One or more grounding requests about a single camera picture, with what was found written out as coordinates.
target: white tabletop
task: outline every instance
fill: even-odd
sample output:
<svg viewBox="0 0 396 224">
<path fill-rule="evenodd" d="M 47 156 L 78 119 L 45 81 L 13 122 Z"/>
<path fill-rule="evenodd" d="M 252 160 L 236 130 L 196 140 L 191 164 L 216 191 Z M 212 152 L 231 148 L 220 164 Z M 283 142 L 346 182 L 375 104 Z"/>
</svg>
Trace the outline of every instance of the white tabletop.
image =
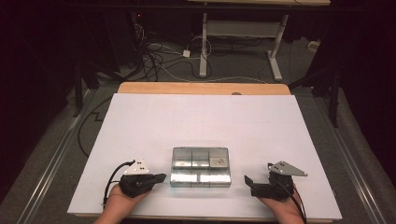
<svg viewBox="0 0 396 224">
<path fill-rule="evenodd" d="M 174 147 L 227 147 L 231 186 L 171 188 Z M 244 175 L 268 183 L 267 162 L 286 161 L 308 173 L 293 178 L 308 219 L 341 218 L 291 95 L 115 94 L 68 213 L 102 213 L 106 183 L 115 168 L 139 158 L 152 174 L 167 177 L 136 207 L 135 217 L 273 220 L 271 211 L 250 196 Z"/>
</svg>

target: white desk leg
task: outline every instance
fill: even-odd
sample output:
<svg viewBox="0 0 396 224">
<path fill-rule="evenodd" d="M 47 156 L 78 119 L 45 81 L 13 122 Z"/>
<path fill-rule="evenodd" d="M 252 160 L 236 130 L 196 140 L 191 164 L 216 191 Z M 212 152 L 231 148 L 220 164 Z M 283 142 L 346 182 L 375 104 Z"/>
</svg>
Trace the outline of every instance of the white desk leg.
<svg viewBox="0 0 396 224">
<path fill-rule="evenodd" d="M 204 19 L 202 22 L 202 50 L 201 50 L 201 62 L 199 65 L 199 76 L 206 77 L 206 63 L 207 63 L 207 51 L 206 51 L 206 37 L 207 37 L 207 13 L 204 13 Z"/>
<path fill-rule="evenodd" d="M 280 41 L 282 40 L 282 35 L 283 35 L 283 32 L 285 31 L 286 22 L 288 21 L 288 17 L 289 17 L 289 15 L 283 16 L 282 22 L 280 23 L 280 25 L 277 29 L 274 49 L 267 51 L 268 60 L 270 61 L 270 65 L 273 70 L 274 78 L 276 81 L 282 80 L 282 75 L 280 74 L 279 66 L 277 65 L 277 62 L 276 62 L 276 53 L 277 53 L 277 50 L 279 49 Z"/>
</svg>

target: person's right hand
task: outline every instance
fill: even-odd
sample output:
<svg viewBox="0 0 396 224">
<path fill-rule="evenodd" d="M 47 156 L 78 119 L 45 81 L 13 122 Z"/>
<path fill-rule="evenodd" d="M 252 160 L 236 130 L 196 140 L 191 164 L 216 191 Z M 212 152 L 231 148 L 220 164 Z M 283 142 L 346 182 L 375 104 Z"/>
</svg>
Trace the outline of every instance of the person's right hand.
<svg viewBox="0 0 396 224">
<path fill-rule="evenodd" d="M 301 204 L 301 199 L 296 193 L 296 190 L 294 191 L 293 197 L 298 204 Z M 267 205 L 273 211 L 274 216 L 280 224 L 304 224 L 303 218 L 300 215 L 300 211 L 291 198 L 281 202 L 267 198 L 257 199 L 259 199 L 260 202 Z"/>
</svg>

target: floor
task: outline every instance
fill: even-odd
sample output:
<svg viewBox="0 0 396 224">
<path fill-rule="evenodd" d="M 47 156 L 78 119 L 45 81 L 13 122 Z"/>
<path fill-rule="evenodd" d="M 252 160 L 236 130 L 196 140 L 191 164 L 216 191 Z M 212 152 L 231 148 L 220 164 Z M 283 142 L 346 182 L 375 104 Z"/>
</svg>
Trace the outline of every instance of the floor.
<svg viewBox="0 0 396 224">
<path fill-rule="evenodd" d="M 265 55 L 265 51 L 273 44 L 272 40 L 231 41 L 214 40 L 208 57 L 211 77 L 202 79 L 196 77 L 198 60 L 179 59 L 184 48 L 172 42 L 157 40 L 149 48 L 156 53 L 155 62 L 162 60 L 162 70 L 158 74 L 155 69 L 149 70 L 151 62 L 147 59 L 146 74 L 142 71 L 131 80 L 153 81 L 158 78 L 158 81 L 276 83 Z M 289 84 L 305 76 L 315 56 L 314 52 L 307 50 L 308 43 L 308 40 L 301 39 L 281 44 L 276 56 L 283 76 L 280 83 Z M 200 56 L 198 49 L 191 50 L 191 58 Z M 130 71 L 128 66 L 121 68 L 122 75 Z M 103 74 L 98 74 L 98 77 L 98 90 L 84 89 L 84 107 L 77 118 L 73 117 L 75 98 L 74 93 L 70 92 L 69 105 L 48 127 L 1 203 L 0 223 L 82 224 L 95 220 L 94 217 L 75 217 L 66 211 L 87 161 L 85 154 L 90 154 L 106 115 L 109 105 L 107 99 L 117 92 L 120 85 Z M 380 170 L 373 172 L 375 168 L 372 166 L 366 168 L 370 170 L 367 173 L 364 168 L 357 168 L 359 162 L 354 158 L 361 158 L 357 151 L 363 151 L 361 154 L 373 166 L 377 161 L 370 154 L 359 125 L 350 115 L 342 92 L 338 111 L 340 127 L 334 129 L 327 118 L 328 99 L 314 98 L 310 91 L 310 88 L 296 88 L 292 94 L 297 98 L 343 215 L 342 220 L 334 223 L 387 223 L 394 220 L 394 205 L 389 202 L 394 196 L 394 188 L 389 187 L 387 177 Z M 371 178 L 372 175 L 381 178 L 381 187 L 373 187 L 375 184 L 372 182 L 376 181 Z"/>
</svg>

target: person's left hand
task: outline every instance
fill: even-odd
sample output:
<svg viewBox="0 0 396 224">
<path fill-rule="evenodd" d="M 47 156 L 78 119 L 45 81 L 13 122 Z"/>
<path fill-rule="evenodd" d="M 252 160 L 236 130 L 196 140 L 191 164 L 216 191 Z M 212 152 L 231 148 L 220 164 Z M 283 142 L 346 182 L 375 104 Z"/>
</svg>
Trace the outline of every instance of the person's left hand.
<svg viewBox="0 0 396 224">
<path fill-rule="evenodd" d="M 131 198 L 122 193 L 119 185 L 115 185 L 108 195 L 105 211 L 96 219 L 94 224 L 120 223 L 124 218 L 131 215 L 134 207 L 148 195 L 149 192 L 146 192 Z"/>
</svg>

